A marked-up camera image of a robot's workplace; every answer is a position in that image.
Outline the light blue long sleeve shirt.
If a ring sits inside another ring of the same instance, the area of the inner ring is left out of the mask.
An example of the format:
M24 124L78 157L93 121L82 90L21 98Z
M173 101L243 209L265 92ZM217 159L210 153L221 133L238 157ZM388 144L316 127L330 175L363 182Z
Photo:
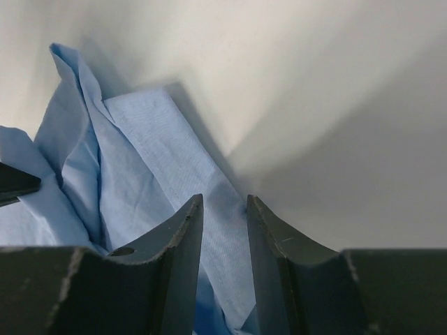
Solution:
M1 162L41 189L1 209L4 246L106 254L204 199L196 334L256 334L244 200L162 89L104 99L72 48L52 44L61 81L35 138L1 128Z

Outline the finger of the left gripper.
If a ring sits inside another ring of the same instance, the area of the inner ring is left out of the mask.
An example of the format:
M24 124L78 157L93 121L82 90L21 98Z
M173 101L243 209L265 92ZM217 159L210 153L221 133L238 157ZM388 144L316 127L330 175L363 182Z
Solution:
M41 179L1 163L0 194L1 206L20 201L20 197L35 193L41 188Z

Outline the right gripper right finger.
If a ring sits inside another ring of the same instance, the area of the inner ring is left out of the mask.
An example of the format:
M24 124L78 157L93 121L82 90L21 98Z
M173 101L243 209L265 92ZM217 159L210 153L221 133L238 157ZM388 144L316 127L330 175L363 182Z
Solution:
M445 334L444 249L333 251L247 198L262 334Z

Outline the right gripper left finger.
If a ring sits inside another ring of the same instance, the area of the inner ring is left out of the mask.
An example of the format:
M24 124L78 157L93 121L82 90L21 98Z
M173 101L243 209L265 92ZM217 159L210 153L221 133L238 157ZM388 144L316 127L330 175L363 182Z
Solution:
M81 246L1 249L2 334L191 334L203 197L107 256Z

